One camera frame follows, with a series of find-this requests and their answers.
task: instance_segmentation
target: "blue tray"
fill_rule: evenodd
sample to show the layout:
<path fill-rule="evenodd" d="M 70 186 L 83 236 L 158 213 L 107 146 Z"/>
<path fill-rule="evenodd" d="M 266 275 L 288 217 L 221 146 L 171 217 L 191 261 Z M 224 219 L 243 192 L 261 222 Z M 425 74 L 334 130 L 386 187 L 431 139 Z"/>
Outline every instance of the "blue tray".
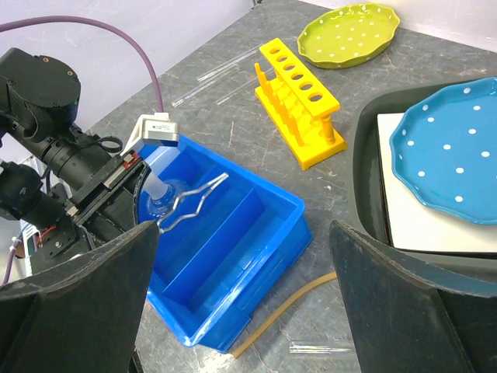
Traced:
<path fill-rule="evenodd" d="M 393 173 L 424 205 L 497 224 L 497 78 L 410 107 L 390 138 Z"/>
<path fill-rule="evenodd" d="M 304 202 L 186 137 L 179 155 L 159 176 L 191 189 L 227 172 L 200 214 L 164 233 L 152 272 L 148 300 L 185 346 L 225 352 L 280 275 L 312 240 Z M 146 146 L 146 159 L 156 147 Z M 195 210 L 188 197 L 163 226 Z M 152 220 L 142 192 L 139 221 Z"/>

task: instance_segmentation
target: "tabletop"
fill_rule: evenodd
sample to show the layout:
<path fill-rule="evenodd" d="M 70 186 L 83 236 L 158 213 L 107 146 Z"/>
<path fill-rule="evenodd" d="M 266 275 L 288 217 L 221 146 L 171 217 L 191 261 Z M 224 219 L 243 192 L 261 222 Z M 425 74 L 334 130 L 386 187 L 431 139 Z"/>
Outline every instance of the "tabletop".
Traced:
<path fill-rule="evenodd" d="M 198 86 L 197 76 L 275 37 L 297 54 L 297 37 L 302 29 L 326 11 L 297 0 L 264 1 L 160 77 L 164 102 L 170 103 Z M 166 105 L 165 109 L 180 124 L 182 134 L 298 195 L 306 203 L 305 217 L 314 241 L 263 299 L 234 347 L 297 289 L 333 270 L 328 228 L 333 219 L 350 222 L 345 181 L 349 165 L 345 152 L 301 171 L 254 96 L 253 88 L 220 106 L 215 103 L 255 77 L 253 63 L 262 62 L 263 57 L 254 58 L 241 63 L 240 72 L 235 75 L 221 79 L 176 108 Z M 341 109 L 333 114 L 333 124 L 347 139 L 353 115 L 368 97 L 400 85 L 496 70 L 497 58 L 492 52 L 399 29 L 390 47 L 366 64 L 343 70 L 307 66 L 340 102 Z M 148 86 L 98 122 L 92 131 L 101 136 L 127 138 L 136 119 L 143 113 L 153 113 L 155 107 L 153 89 Z M 148 302 L 136 344 L 146 372 L 336 372 L 335 361 L 295 358 L 289 354 L 291 340 L 330 338 L 352 339 L 336 281 L 296 302 L 238 360 L 205 347 L 183 347 Z"/>

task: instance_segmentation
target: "gray plastic tub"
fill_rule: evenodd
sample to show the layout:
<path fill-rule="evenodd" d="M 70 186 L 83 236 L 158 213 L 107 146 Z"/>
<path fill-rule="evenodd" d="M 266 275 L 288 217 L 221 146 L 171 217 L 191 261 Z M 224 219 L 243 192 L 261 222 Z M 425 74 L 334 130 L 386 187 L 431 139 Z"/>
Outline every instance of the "gray plastic tub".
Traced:
<path fill-rule="evenodd" d="M 347 189 L 350 214 L 355 228 L 368 234 L 372 239 L 391 245 L 378 144 L 377 115 L 404 113 L 410 106 L 447 85 L 471 82 L 489 76 L 497 76 L 497 73 L 392 89 L 373 97 L 361 108 L 353 122 L 348 152 L 350 167 Z M 405 253 L 454 272 L 487 281 L 497 281 L 497 255 L 473 257 L 421 251 L 422 247 L 419 248 L 419 252 L 405 251 Z"/>

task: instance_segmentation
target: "white cutting board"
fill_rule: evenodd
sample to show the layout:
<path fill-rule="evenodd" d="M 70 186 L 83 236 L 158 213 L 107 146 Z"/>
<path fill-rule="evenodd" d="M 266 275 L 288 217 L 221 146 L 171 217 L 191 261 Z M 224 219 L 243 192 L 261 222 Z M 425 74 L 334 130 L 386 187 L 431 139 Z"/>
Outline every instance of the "white cutting board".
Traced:
<path fill-rule="evenodd" d="M 431 253 L 497 253 L 497 225 L 476 225 L 425 207 L 394 176 L 389 141 L 403 115 L 378 115 L 381 166 L 393 245 Z"/>

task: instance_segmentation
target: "polka dot plate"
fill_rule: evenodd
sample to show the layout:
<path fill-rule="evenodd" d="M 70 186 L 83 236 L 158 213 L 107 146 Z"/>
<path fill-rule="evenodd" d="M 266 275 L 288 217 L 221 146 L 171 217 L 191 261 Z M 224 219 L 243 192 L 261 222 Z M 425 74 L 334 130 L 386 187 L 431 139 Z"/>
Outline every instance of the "polka dot plate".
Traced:
<path fill-rule="evenodd" d="M 450 85 L 410 107 L 392 170 L 427 207 L 497 224 L 497 78 Z"/>
<path fill-rule="evenodd" d="M 309 23 L 298 37 L 298 52 L 319 68 L 350 68 L 388 47 L 400 19 L 374 3 L 348 5 Z"/>

